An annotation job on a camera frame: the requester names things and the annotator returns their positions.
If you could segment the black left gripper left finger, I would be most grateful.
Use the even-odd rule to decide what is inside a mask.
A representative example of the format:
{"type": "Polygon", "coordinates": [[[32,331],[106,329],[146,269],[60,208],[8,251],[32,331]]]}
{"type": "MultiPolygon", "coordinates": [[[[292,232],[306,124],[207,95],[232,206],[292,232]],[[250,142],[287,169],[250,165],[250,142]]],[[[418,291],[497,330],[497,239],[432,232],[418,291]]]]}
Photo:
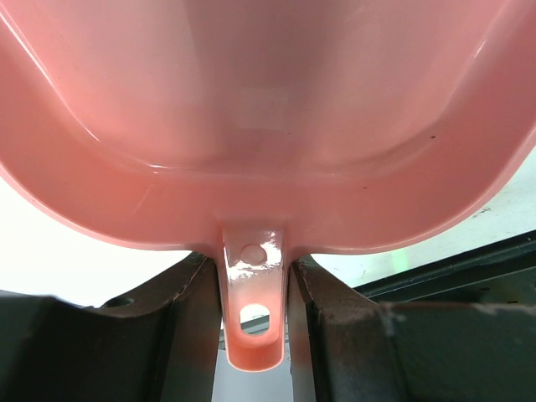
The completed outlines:
{"type": "Polygon", "coordinates": [[[214,262],[190,255],[102,307],[1,298],[4,401],[209,401],[221,307],[214,262]]]}

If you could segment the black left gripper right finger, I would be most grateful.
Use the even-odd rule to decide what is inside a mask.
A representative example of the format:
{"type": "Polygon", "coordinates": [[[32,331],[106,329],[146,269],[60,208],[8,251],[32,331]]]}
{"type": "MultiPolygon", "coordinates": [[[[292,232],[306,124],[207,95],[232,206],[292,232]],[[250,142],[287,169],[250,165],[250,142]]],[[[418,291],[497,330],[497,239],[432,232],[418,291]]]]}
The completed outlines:
{"type": "Polygon", "coordinates": [[[322,267],[291,265],[296,401],[532,401],[535,309],[376,303],[322,267]]]}

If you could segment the pink plastic dustpan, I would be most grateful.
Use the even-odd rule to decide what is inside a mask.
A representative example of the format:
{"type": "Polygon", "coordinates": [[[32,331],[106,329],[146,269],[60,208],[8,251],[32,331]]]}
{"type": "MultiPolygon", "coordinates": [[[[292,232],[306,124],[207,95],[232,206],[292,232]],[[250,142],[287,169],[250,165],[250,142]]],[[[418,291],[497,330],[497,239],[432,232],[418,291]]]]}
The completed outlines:
{"type": "Polygon", "coordinates": [[[1,174],[115,245],[214,258],[229,362],[305,254],[426,240],[535,145],[532,1],[4,1],[1,174]]]}

